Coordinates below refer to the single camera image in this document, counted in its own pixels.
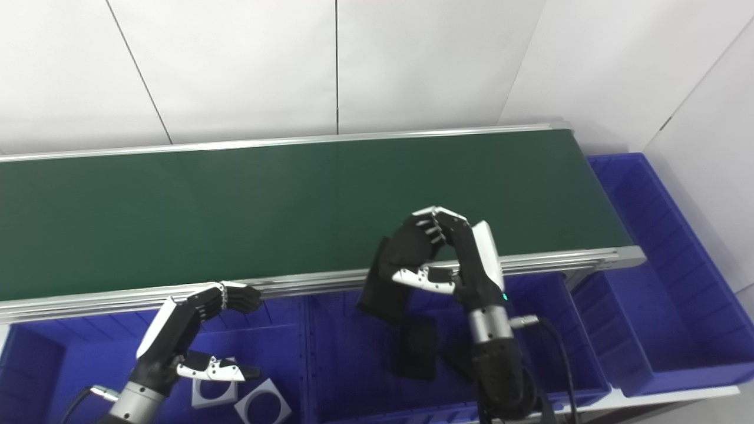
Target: robotic hand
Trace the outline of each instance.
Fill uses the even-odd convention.
[[[457,272],[426,265],[446,244],[455,249],[460,265]],[[471,355],[482,422],[495,417],[522,419],[532,412],[538,393],[523,369],[512,328],[533,324],[537,318],[509,321],[502,271],[487,222],[472,227],[465,217],[443,207],[414,212],[392,238],[383,241],[362,292],[360,309],[400,322],[405,302],[399,312],[387,315],[376,304],[388,302],[387,292],[401,290],[393,283],[452,294],[463,305],[474,341]]]
[[[99,424],[149,424],[162,402],[183,376],[191,379],[244,381],[259,378],[259,368],[246,367],[226,359],[188,350],[200,324],[223,309],[242,313],[256,311],[262,304],[260,293],[238,283],[213,283],[176,303],[169,297],[136,351],[136,366],[120,393],[101,386],[91,391],[114,401]]]

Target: white wall panel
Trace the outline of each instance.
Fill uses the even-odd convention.
[[[638,151],[754,16],[750,0],[548,0],[500,117],[562,117],[587,152]]]
[[[336,132],[334,1],[111,2],[173,142]]]
[[[104,1],[0,2],[0,149],[167,143]]]
[[[544,0],[341,0],[340,132],[497,124]]]
[[[754,282],[754,23],[645,150],[735,290]]]

